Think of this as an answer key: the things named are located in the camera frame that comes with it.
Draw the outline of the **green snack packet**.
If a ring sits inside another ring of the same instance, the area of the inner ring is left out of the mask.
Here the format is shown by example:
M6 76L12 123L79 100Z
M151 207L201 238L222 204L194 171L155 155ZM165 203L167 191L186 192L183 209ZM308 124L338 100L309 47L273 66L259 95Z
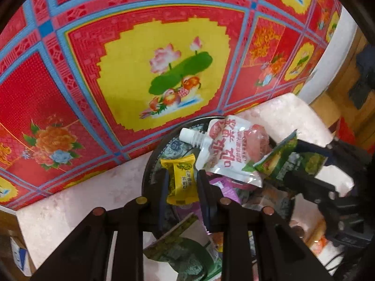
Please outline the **green snack packet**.
M244 171L257 171L272 180L283 181L289 171L304 171L315 176L325 165L326 157L316 153L296 152L297 131L294 130L284 140L276 145L269 154L260 161L250 161L243 168Z

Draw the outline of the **yellow snack packet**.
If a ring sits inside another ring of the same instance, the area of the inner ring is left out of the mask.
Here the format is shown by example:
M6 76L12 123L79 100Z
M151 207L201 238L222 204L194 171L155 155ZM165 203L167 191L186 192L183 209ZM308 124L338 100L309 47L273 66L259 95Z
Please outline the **yellow snack packet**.
M178 159L161 159L162 168L169 173L169 193L167 203L185 206L199 201L195 180L195 155L189 154Z

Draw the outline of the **purple snack packet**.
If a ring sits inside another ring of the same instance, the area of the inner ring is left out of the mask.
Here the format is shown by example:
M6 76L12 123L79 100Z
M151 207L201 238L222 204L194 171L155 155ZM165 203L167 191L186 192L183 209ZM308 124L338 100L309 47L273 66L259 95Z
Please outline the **purple snack packet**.
M250 196L249 191L242 190L233 186L233 184L224 177L214 178L209 180L211 185L218 186L224 197L227 197L239 204L245 204Z

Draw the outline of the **dark round snack plate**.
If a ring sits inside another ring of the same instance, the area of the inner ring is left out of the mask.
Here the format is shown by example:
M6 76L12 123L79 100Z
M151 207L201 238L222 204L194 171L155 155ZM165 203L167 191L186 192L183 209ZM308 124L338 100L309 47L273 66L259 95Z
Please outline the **dark round snack plate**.
M142 187L144 184L153 184L154 177L158 170L162 168L160 160L161 159L178 159L185 157L189 154L198 155L199 150L194 149L190 144L183 143L179 140L179 133L182 128L189 128L199 132L206 132L209 127L209 123L212 120L224 119L224 116L206 116L192 119L190 121L184 122L175 129L173 129L169 134L165 135L160 144L151 154L149 160L146 164L146 169L144 171L142 179ZM209 180L214 178L223 177L219 174L209 175ZM232 179L228 179L233 184L234 187L247 190L249 193L256 190L257 187L250 185L247 188L243 183L235 182ZM198 217L202 216L200 212L200 206L198 203L194 203L187 206L175 207L173 205L167 205L165 210L165 219L163 224L162 232L152 232L155 238L159 239L162 235L167 233L173 226L178 224L182 219L184 219L190 212L194 212Z

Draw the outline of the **pink white jelly pouch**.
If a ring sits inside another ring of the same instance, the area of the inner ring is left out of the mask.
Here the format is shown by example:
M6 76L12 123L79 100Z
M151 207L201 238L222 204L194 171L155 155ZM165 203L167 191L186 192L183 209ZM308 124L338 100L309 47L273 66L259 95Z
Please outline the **pink white jelly pouch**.
M180 141L200 150L195 166L198 171L219 174L236 183L263 186L254 164L271 152L265 128L230 115L212 119L205 132L182 128Z

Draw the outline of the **green packet on plate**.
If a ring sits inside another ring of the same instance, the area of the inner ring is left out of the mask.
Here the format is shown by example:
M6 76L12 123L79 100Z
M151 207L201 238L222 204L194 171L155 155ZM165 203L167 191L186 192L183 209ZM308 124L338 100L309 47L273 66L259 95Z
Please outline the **green packet on plate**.
M168 263L178 273L178 280L212 280L222 271L219 252L193 213L146 247L144 255Z

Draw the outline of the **red floral patterned cloth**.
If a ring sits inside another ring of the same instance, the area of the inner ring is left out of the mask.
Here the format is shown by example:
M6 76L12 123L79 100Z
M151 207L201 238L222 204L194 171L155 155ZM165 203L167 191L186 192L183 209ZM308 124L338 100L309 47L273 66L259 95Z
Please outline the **red floral patterned cloth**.
M1 206L155 148L176 125L299 93L339 0L1 2Z

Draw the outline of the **blue white small box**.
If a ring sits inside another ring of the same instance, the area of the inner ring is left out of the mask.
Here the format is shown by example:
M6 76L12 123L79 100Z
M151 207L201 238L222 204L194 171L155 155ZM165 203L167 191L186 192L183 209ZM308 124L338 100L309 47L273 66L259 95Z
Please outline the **blue white small box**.
M13 260L19 270L26 276L32 276L29 253L25 245L17 237L10 237Z

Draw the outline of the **wooden bedside shelf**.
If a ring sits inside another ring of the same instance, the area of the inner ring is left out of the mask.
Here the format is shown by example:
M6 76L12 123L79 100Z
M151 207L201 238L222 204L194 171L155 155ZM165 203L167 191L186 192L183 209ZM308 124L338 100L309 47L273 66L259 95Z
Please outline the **wooden bedside shelf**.
M14 262L11 237L19 239L23 245L22 232L20 230L19 221L13 211L1 206L1 280L30 280L25 276Z

